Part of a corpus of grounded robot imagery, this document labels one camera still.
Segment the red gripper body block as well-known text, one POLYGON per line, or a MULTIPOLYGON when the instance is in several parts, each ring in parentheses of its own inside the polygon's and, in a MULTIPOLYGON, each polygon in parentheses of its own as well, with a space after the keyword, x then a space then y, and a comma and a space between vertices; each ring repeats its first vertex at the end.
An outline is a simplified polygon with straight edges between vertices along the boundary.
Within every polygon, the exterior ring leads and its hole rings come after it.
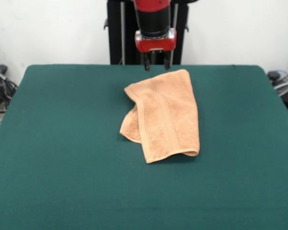
POLYGON ((139 52, 172 51, 176 48, 177 32, 170 28, 166 36, 161 38, 145 38, 140 30, 135 32, 135 44, 139 52))

